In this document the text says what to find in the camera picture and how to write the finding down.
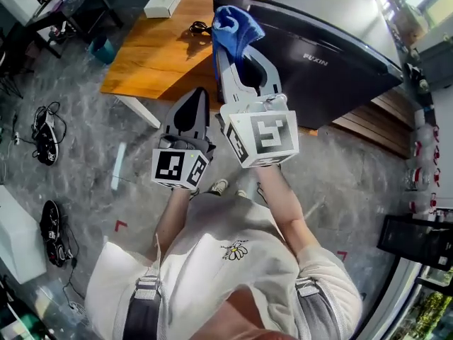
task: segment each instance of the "blue towel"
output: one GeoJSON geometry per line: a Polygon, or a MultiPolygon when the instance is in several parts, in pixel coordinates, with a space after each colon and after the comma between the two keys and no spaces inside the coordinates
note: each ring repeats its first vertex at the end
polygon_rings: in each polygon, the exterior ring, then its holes
{"type": "MultiPolygon", "coordinates": [[[[220,45],[225,47],[234,58],[239,72],[242,70],[243,51],[246,47],[261,39],[264,31],[256,21],[244,10],[235,6],[220,6],[212,23],[212,49],[214,60],[220,45]]],[[[217,65],[214,63],[217,78],[217,65]]]]}

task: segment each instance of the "gray marble floor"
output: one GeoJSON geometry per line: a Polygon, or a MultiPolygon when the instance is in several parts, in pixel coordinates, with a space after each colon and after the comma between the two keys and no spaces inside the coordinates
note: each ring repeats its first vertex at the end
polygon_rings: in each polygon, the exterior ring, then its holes
{"type": "MultiPolygon", "coordinates": [[[[126,27],[109,35],[114,46],[120,46],[136,14],[123,13],[126,27]]],[[[21,142],[8,147],[9,140],[4,140],[0,144],[0,179],[6,167],[7,189],[36,220],[40,220],[46,200],[60,204],[80,247],[73,282],[84,294],[106,238],[134,251],[143,251],[151,241],[170,193],[150,179],[151,151],[160,132],[114,97],[99,93],[108,67],[90,56],[83,43],[69,43],[61,59],[42,52],[34,69],[33,75],[21,81],[23,100],[0,98],[4,127],[11,128],[17,112],[16,130],[21,137],[30,138],[35,110],[58,101],[67,135],[60,144],[59,159],[51,167],[32,157],[32,145],[21,142]],[[121,142],[127,147],[119,185],[113,190],[113,166],[121,142]],[[127,228],[115,232],[117,220],[126,222],[127,228]]],[[[142,103],[164,119],[167,105],[150,100],[142,103]]],[[[61,137],[58,122],[57,134],[61,137]]],[[[232,183],[231,193],[242,188],[259,200],[253,173],[240,170],[213,118],[209,134],[218,148],[201,190],[224,177],[232,183]]],[[[404,163],[331,127],[320,129],[318,137],[300,134],[299,143],[300,154],[284,163],[282,171],[322,245],[333,253],[348,253],[345,266],[359,291],[366,294],[366,312],[393,261],[393,256],[377,249],[376,244],[385,214],[401,212],[404,163]]],[[[0,266],[0,273],[5,271],[0,266]]],[[[62,286],[70,273],[70,267],[49,264],[45,275],[22,286],[12,285],[54,329],[57,338],[95,339],[85,321],[67,306],[62,286]]],[[[83,304],[75,293],[68,292],[71,300],[83,304]]]]}

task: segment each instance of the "white t-shirt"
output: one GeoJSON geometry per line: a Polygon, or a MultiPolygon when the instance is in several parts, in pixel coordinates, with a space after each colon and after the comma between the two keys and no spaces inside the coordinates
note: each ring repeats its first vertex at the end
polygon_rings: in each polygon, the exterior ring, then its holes
{"type": "MultiPolygon", "coordinates": [[[[119,247],[106,244],[86,296],[88,317],[105,340],[122,338],[135,281],[147,271],[119,247]]],[[[330,334],[324,329],[330,326],[326,313],[335,319],[337,337],[348,339],[362,311],[360,296],[336,256],[309,246],[295,258],[270,211],[238,196],[202,194],[190,202],[186,226],[168,250],[159,278],[164,303],[158,339],[162,333],[170,340],[189,339],[241,286],[250,288],[266,329],[298,339],[326,339],[319,337],[330,334]],[[297,289],[306,278],[316,288],[297,289]],[[323,300],[313,302],[320,291],[323,300]],[[312,313],[324,302],[327,312],[312,313]]]]}

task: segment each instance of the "wooden table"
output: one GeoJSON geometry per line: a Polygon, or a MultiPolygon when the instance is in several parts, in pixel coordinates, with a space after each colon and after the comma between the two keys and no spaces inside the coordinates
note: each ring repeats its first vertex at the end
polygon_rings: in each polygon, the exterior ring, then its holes
{"type": "Polygon", "coordinates": [[[197,86],[210,95],[210,108],[219,109],[211,37],[192,36],[194,21],[210,25],[212,0],[182,0],[171,18],[147,19],[144,13],[126,37],[111,64],[101,92],[123,103],[158,128],[157,120],[136,97],[177,101],[197,86]]]}

